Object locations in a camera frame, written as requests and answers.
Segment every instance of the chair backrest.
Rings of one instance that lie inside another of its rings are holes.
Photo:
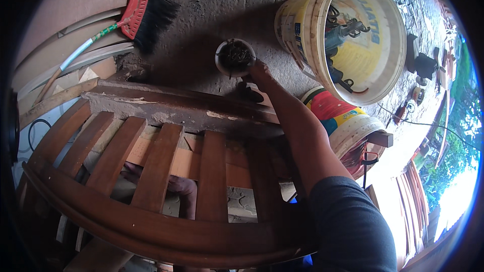
[[[102,90],[101,87],[94,92],[103,94]],[[187,107],[180,109],[186,113]],[[260,266],[316,251],[314,225],[307,206],[304,202],[283,201],[264,140],[247,138],[246,143],[257,223],[228,222],[226,135],[216,128],[204,130],[195,220],[161,213],[183,123],[161,124],[130,205],[109,196],[149,118],[127,117],[87,183],[78,183],[75,178],[82,163],[117,114],[116,107],[109,108],[112,112],[99,110],[92,100],[78,100],[24,163],[25,173],[35,188],[86,231],[142,257],[196,267]],[[93,111],[97,115],[76,138],[58,168],[54,168],[52,164],[64,145]]]

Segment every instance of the hand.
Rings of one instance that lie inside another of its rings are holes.
[[[249,72],[259,90],[265,93],[267,82],[274,80],[267,64],[257,59],[256,63],[249,68]]]

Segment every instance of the green foliage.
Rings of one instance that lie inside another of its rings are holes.
[[[472,62],[467,45],[464,43],[461,48],[461,56],[457,61],[456,80],[451,88],[451,97],[456,102],[449,115],[447,127],[455,131],[466,142],[480,148],[482,128],[478,127],[481,120],[479,93],[478,89],[473,88],[469,81]],[[445,114],[439,121],[439,124],[445,124]],[[437,133],[442,136],[443,129],[439,128]],[[443,162],[435,169],[434,162],[428,160],[425,164],[427,172],[420,175],[430,211],[439,205],[440,196],[449,187],[455,176],[463,172],[473,159],[478,161],[480,157],[478,150],[464,144],[450,131],[447,131],[446,141],[449,143],[449,151]]]

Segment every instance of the dark gray shirt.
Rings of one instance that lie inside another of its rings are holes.
[[[325,178],[309,199],[321,238],[313,271],[396,271],[390,227],[354,180]]]

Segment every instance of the person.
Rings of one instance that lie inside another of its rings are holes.
[[[324,126],[260,60],[250,76],[274,107],[309,196],[320,246],[313,270],[396,271],[390,227],[331,149]]]

